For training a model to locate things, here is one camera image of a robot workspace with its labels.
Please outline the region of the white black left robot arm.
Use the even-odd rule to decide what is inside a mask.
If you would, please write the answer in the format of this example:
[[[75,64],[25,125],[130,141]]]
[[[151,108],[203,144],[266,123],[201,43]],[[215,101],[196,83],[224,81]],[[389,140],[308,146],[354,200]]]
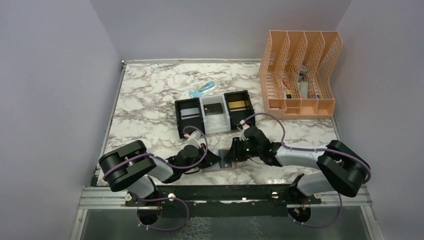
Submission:
[[[145,144],[136,140],[104,154],[98,163],[103,180],[112,192],[127,190],[135,193],[144,205],[149,206],[157,200],[152,177],[170,184],[192,169],[205,169],[220,161],[221,157],[203,143],[186,145],[177,155],[163,159],[148,152]]]

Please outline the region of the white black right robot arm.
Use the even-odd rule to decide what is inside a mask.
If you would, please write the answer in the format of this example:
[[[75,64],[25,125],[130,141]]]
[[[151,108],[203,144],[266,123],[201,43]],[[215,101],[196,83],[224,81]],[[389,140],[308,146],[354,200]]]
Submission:
[[[332,191],[353,198],[371,176],[369,164],[339,140],[322,148],[293,147],[270,141],[256,126],[233,138],[224,160],[237,162],[249,158],[259,158],[267,166],[317,169],[312,174],[299,174],[290,184],[288,196],[296,204],[314,194]]]

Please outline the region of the brown leather card holder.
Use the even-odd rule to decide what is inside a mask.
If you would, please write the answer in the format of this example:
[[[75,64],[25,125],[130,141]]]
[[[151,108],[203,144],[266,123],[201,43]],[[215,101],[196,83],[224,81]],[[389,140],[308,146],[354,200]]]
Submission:
[[[229,149],[212,149],[211,152],[220,157],[221,160],[207,168],[201,169],[202,173],[232,171],[238,168],[237,163],[235,161],[226,162],[224,160],[224,157],[229,152]]]

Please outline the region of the white tray bin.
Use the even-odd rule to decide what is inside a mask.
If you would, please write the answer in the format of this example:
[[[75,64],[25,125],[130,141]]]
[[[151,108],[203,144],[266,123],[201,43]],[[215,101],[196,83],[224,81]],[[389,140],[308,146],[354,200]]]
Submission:
[[[230,115],[224,94],[214,94],[199,99],[206,135],[229,132]]]

